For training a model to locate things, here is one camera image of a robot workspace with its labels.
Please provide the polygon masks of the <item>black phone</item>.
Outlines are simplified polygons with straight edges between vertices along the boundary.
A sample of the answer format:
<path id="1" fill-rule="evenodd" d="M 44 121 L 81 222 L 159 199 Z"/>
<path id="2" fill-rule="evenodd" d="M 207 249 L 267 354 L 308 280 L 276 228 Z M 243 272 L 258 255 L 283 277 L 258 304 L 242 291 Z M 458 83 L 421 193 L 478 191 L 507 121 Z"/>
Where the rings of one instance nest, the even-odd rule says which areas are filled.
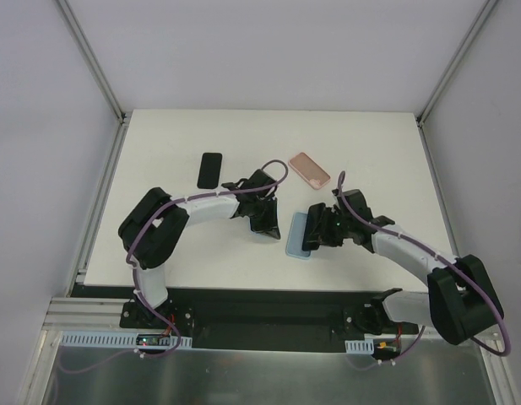
<path id="1" fill-rule="evenodd" d="M 221 153 L 206 152 L 202 154 L 197 188 L 213 190 L 218 187 L 223 155 Z"/>
<path id="2" fill-rule="evenodd" d="M 307 219 L 303 236 L 310 234 L 320 235 L 318 226 L 321 224 L 321 219 L 325 208 L 326 205 L 323 202 L 314 204 L 309 207 L 307 211 Z"/>

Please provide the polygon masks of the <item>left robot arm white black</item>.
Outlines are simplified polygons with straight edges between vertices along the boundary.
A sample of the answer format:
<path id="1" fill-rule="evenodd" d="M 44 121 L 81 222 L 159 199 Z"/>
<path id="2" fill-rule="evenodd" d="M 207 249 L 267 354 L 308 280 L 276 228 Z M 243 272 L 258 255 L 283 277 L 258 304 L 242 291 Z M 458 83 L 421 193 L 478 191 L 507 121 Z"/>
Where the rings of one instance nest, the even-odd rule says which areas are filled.
<path id="1" fill-rule="evenodd" d="M 174 198 L 160 187 L 150 189 L 118 228 L 126 263 L 133 268 L 134 293 L 142 304 L 141 321 L 151 328 L 167 321 L 165 263 L 187 227 L 247 218 L 253 233 L 278 240 L 275 192 L 279 184 L 258 169 L 246 179 L 187 197 Z"/>

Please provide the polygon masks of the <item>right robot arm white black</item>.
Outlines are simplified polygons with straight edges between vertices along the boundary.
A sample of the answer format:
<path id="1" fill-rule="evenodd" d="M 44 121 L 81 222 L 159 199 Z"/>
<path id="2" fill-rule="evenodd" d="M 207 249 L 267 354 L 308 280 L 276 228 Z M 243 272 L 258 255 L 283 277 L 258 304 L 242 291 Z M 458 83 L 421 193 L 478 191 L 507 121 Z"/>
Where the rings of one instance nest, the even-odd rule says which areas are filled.
<path id="1" fill-rule="evenodd" d="M 458 345 L 499 326 L 504 311 L 485 265 L 474 255 L 443 254 L 405 232 L 391 218 L 375 216 L 361 191 L 333 191 L 336 202 L 314 204 L 307 211 L 301 247 L 316 251 L 351 240 L 372 254 L 394 262 L 426 286 L 424 292 L 391 288 L 374 295 L 354 316 L 356 327 L 379 335 L 399 323 L 433 327 Z"/>

